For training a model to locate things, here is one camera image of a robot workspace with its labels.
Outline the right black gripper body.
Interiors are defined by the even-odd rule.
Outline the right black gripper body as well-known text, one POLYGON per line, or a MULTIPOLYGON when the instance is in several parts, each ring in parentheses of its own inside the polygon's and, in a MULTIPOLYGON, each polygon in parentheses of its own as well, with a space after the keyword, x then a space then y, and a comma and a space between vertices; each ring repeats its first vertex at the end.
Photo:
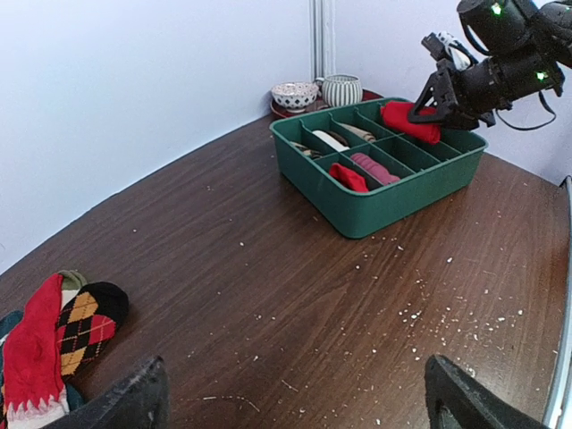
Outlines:
POLYGON ((521 98, 536 94, 556 120, 544 90, 563 93, 561 66, 571 66, 571 3, 552 1, 461 1, 457 13, 467 41, 484 59, 452 79, 458 105, 449 127, 474 130, 492 127, 521 98))

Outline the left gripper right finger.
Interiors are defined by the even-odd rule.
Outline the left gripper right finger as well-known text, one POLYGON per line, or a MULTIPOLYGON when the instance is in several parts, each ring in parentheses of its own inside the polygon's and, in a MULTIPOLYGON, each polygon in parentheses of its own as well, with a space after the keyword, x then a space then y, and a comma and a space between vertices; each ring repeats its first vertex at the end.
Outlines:
POLYGON ((425 364, 425 404, 431 429, 542 429, 443 355, 425 364))

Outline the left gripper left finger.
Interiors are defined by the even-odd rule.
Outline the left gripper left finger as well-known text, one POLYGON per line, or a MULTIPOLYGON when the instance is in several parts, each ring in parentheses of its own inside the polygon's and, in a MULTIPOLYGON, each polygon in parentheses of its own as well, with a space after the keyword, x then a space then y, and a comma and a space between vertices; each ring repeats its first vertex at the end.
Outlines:
POLYGON ((49 424, 53 429, 167 428, 169 381, 164 360, 152 357, 108 391, 49 424))

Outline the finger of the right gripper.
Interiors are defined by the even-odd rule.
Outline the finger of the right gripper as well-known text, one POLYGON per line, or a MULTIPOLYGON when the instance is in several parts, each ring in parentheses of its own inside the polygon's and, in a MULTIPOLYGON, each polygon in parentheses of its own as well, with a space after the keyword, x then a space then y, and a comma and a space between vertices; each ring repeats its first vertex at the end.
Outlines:
POLYGON ((408 112, 408 120, 415 124, 461 124, 459 111, 460 72, 438 69, 408 112))

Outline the tan ribbed sock pair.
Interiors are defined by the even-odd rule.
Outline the tan ribbed sock pair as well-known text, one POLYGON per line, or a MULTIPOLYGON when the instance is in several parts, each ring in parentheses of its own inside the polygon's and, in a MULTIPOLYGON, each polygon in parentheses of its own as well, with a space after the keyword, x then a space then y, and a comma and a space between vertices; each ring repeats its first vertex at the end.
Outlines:
POLYGON ((341 127, 343 127, 345 130, 351 132, 352 134, 356 135, 357 137, 359 137, 360 139, 362 139, 364 141, 374 142, 377 140, 377 137, 373 133, 371 133, 367 130, 362 130, 358 127, 355 127, 353 125, 349 125, 346 123, 342 123, 341 127))

